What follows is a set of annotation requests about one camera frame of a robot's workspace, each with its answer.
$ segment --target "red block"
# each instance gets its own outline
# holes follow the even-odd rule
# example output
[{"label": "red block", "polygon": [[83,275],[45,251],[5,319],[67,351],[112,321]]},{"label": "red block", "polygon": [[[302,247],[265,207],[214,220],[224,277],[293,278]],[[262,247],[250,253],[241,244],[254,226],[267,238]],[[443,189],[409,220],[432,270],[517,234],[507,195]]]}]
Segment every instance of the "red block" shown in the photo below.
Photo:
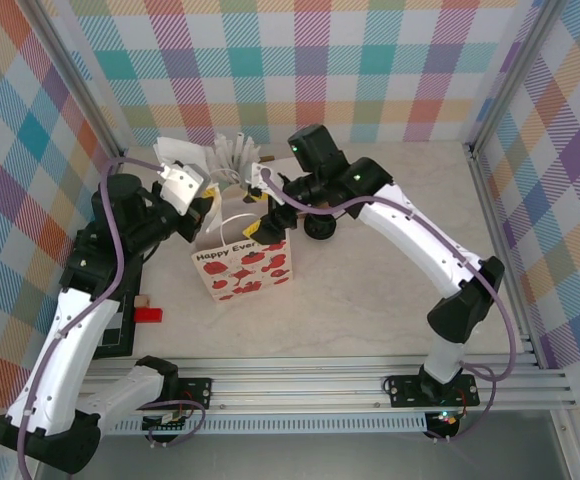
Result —
[{"label": "red block", "polygon": [[160,308],[135,308],[134,323],[161,323],[163,310]]}]

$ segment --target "white table surface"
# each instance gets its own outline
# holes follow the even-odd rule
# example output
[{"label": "white table surface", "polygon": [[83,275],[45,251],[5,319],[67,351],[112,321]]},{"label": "white table surface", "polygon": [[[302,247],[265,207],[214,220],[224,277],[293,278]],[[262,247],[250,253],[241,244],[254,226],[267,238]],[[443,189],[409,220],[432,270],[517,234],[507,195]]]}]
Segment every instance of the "white table surface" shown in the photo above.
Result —
[{"label": "white table surface", "polygon": [[[462,147],[457,142],[343,145],[349,161],[374,158],[406,195],[451,237],[481,257],[493,254]],[[264,147],[277,158],[287,146]],[[151,149],[129,157],[156,163]],[[277,162],[290,177],[296,162]],[[144,185],[156,174],[125,172]],[[160,324],[138,324],[134,357],[374,356],[426,354],[433,332],[427,312],[439,300],[428,278],[379,233],[346,216],[335,235],[319,242],[300,226],[291,232],[294,280],[216,304],[190,255],[173,235],[143,271],[141,292],[164,310]],[[509,305],[507,295],[504,300]],[[500,313],[493,308],[473,331],[470,353],[506,353]]]}]

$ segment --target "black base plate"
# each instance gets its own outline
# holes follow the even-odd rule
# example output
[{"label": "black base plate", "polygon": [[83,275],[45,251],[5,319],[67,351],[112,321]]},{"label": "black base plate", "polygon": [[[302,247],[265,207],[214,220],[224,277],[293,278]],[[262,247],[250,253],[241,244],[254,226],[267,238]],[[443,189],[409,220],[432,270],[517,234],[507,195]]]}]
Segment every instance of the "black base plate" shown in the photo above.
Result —
[{"label": "black base plate", "polygon": [[459,375],[453,389],[440,399],[432,402],[419,390],[420,378],[418,375],[393,375],[386,378],[384,389],[390,396],[390,406],[400,407],[463,407],[464,400],[460,392],[465,395],[465,406],[476,407],[479,405],[479,392],[476,390],[476,382],[473,375]]},{"label": "black base plate", "polygon": [[[208,395],[204,396],[204,390],[208,391]],[[179,378],[179,387],[178,387],[178,396],[177,400],[192,400],[195,402],[200,403],[204,406],[204,408],[208,409],[210,407],[210,397],[212,396],[212,379],[211,378]],[[155,407],[155,410],[171,410],[173,412],[178,412],[179,407],[177,405],[173,405],[172,407]],[[161,423],[161,416],[144,416],[143,422],[141,424],[141,428],[143,430],[148,430],[152,428],[154,438],[157,442],[161,443],[168,443],[175,438],[177,435],[167,435],[161,434],[158,435],[157,432],[172,432],[172,431],[180,431],[181,428],[185,425],[186,419],[185,415],[179,418],[178,420],[166,423],[162,425]]]}]

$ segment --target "gift bag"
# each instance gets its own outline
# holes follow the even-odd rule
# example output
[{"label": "gift bag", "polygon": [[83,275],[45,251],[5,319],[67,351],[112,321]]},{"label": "gift bag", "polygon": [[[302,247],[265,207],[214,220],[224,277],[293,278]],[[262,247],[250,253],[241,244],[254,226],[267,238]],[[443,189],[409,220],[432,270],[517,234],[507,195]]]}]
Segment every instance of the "gift bag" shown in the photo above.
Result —
[{"label": "gift bag", "polygon": [[267,212],[266,202],[244,202],[237,185],[221,193],[222,226],[202,230],[192,261],[208,292],[217,302],[281,285],[292,279],[290,239],[278,245],[259,245],[243,230]]}]

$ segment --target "checkered backdrop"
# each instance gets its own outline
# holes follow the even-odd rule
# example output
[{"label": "checkered backdrop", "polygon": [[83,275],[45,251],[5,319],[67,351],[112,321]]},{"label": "checkered backdrop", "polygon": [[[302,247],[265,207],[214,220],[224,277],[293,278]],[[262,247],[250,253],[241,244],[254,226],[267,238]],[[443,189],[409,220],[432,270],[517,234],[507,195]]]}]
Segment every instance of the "checkered backdrop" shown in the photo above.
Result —
[{"label": "checkered backdrop", "polygon": [[515,38],[515,15],[536,13],[531,0],[44,4],[123,145],[279,143],[310,123],[340,142],[464,139],[531,24]]},{"label": "checkered backdrop", "polygon": [[[14,0],[0,0],[0,414],[27,380],[106,156]],[[14,464],[0,447],[0,479]]]},{"label": "checkered backdrop", "polygon": [[580,403],[580,1],[568,3],[482,163],[548,364],[565,368]]}]

